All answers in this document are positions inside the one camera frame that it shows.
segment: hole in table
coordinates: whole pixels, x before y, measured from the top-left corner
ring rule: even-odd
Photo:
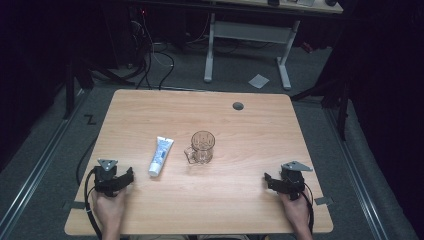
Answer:
[[[235,102],[233,103],[233,108],[237,111],[243,110],[244,105],[241,102]]]

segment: glass cup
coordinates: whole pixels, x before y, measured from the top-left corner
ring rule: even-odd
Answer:
[[[191,146],[184,150],[190,164],[205,164],[211,161],[215,137],[208,131],[199,131],[191,138]]]

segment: dark background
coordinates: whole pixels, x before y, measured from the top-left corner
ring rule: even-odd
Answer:
[[[349,97],[375,159],[405,215],[423,238],[419,226],[423,214],[419,204],[424,200],[420,191],[424,160],[421,153],[423,3],[415,0],[340,3],[345,16],[368,19],[366,26],[341,27],[328,21],[304,21],[295,44],[307,42],[313,48],[334,47],[317,86],[340,77],[343,65],[349,63],[354,53],[360,53],[360,61],[355,63],[357,71],[350,76]],[[116,6],[57,1],[3,1],[1,5],[0,163],[3,169],[34,122],[53,103],[66,79],[66,64],[75,54],[84,53],[105,68],[114,68],[134,62],[134,43],[126,31],[127,13]],[[120,14],[110,18],[113,9]],[[152,9],[149,18],[158,24],[168,23],[161,24],[165,26],[161,28],[152,26],[153,37],[184,48],[184,29],[198,32],[198,22],[203,23],[205,18],[204,13],[184,13]],[[89,41],[81,44],[81,39]]]

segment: wooden table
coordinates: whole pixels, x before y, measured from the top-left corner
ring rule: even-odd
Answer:
[[[235,110],[235,102],[244,109]],[[191,165],[184,154],[199,130],[216,138],[207,165]],[[175,142],[154,178],[148,168],[157,136]],[[123,234],[292,232],[263,174],[279,178],[281,164],[293,160],[313,167],[290,98],[281,94],[118,90],[83,182],[98,158],[118,160],[117,175],[130,166],[135,172]],[[322,197],[315,172],[303,176],[314,197]],[[75,201],[83,202],[83,184]],[[314,205],[314,210],[314,231],[330,232],[327,206]],[[80,209],[71,210],[65,231],[95,234]]]

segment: black cable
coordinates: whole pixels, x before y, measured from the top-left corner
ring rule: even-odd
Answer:
[[[92,187],[92,188],[90,189],[90,191],[88,191],[88,196],[90,196],[90,194],[91,194],[91,192],[94,190],[94,188],[95,188],[95,187]]]
[[[167,42],[156,43],[156,45],[165,45],[165,47],[163,49],[160,49],[160,50],[155,49],[155,53],[160,53],[160,52],[164,52],[164,51],[168,50],[168,43]]]
[[[80,59],[82,64],[84,64],[87,69],[95,69],[97,70],[99,73],[101,73],[102,75],[110,78],[111,80],[113,80],[116,83],[122,84],[122,85],[134,85],[134,83],[132,82],[128,82],[127,80],[122,79],[121,77],[119,77],[118,75],[114,74],[113,72],[109,71],[108,69],[105,69],[99,65],[97,65],[94,62],[91,62],[88,59]]]
[[[215,52],[217,52],[217,53],[222,53],[222,54],[230,54],[230,53],[233,53],[234,51],[236,51],[238,48],[239,48],[239,46],[240,46],[240,41],[239,40],[235,40],[235,43],[236,43],[236,45],[234,46],[234,48],[233,49],[231,49],[230,51],[218,51],[217,49],[216,49],[216,47],[214,46],[214,51]]]
[[[147,68],[147,70],[144,73],[144,76],[141,78],[141,80],[138,82],[137,86],[135,89],[138,89],[140,87],[140,84],[143,82],[144,79],[146,79],[146,83],[147,86],[149,87],[150,90],[152,90],[152,87],[150,86],[149,83],[149,79],[147,78],[147,75],[150,72],[150,67],[152,66],[152,53],[149,51],[149,67]]]
[[[309,200],[309,198],[306,196],[306,194],[302,191],[300,192],[303,197],[306,199],[306,205],[308,206],[308,210],[309,210],[309,231],[311,231],[311,234],[313,232],[313,227],[314,227],[314,209],[312,207],[312,203],[314,202],[314,196],[312,195],[312,191],[309,188],[309,186],[305,183],[305,186],[309,189],[309,192],[311,194],[311,200]]]
[[[163,84],[163,82],[165,81],[165,79],[172,73],[172,71],[174,70],[174,59],[171,57],[171,56],[169,56],[168,54],[166,54],[166,53],[162,53],[162,52],[158,52],[159,54],[162,54],[162,55],[165,55],[165,56],[167,56],[169,59],[171,59],[171,61],[172,61],[172,67],[171,67],[171,70],[169,70],[169,72],[165,75],[165,77],[163,77],[162,78],[162,80],[160,81],[160,83],[159,83],[159,90],[161,90],[161,88],[162,88],[162,84]]]
[[[242,41],[240,43],[240,45],[244,46],[244,47],[248,47],[248,48],[254,48],[254,49],[263,49],[263,48],[266,48],[266,47],[272,47],[276,44],[276,43],[266,42],[265,44],[263,44],[261,46],[255,46],[253,44],[247,44],[247,43],[244,43],[244,42],[245,41]]]
[[[85,156],[88,154],[88,151],[90,151],[90,149],[93,147],[94,143],[95,143],[95,142],[96,142],[96,140],[97,140],[97,137],[95,137],[95,138],[93,139],[93,141],[90,143],[90,146],[88,146],[88,148],[85,150],[84,154],[82,155],[81,159],[80,159],[80,160],[79,160],[79,162],[78,162],[77,169],[76,169],[76,171],[75,171],[75,176],[76,176],[76,179],[77,179],[77,184],[78,184],[78,186],[79,186],[79,185],[81,185],[81,181],[80,181],[80,179],[79,179],[79,169],[80,169],[80,167],[81,167],[82,161],[84,160]]]
[[[99,240],[101,240],[102,239],[102,232],[100,231],[100,228],[99,228],[99,226],[96,223],[96,219],[94,218],[94,214],[91,211],[90,202],[88,201],[88,195],[89,195],[89,193],[87,193],[88,181],[90,180],[90,177],[91,177],[91,175],[93,175],[93,173],[94,173],[94,169],[92,169],[88,173],[87,178],[85,179],[85,186],[84,186],[85,211],[87,212],[88,219],[90,220],[90,223],[93,226],[94,231],[96,232],[97,237],[99,238]]]
[[[131,79],[133,77],[136,77],[136,76],[140,75],[144,70],[145,70],[145,64],[142,61],[134,72],[129,73],[128,75],[125,75],[125,76],[122,76],[122,77],[119,77],[119,78],[121,78],[122,80],[128,80],[128,79]],[[112,80],[110,77],[101,77],[101,76],[97,75],[94,72],[91,72],[91,76],[93,78],[96,78],[96,79],[101,80],[101,81],[110,81],[110,80]]]
[[[194,50],[203,50],[209,47],[208,43],[202,43],[203,41],[207,40],[207,38],[202,39],[202,40],[198,40],[197,42],[191,42],[191,43],[186,43],[185,46],[190,48],[190,49],[194,49]],[[195,45],[195,44],[202,44],[203,47],[193,47],[191,45]]]

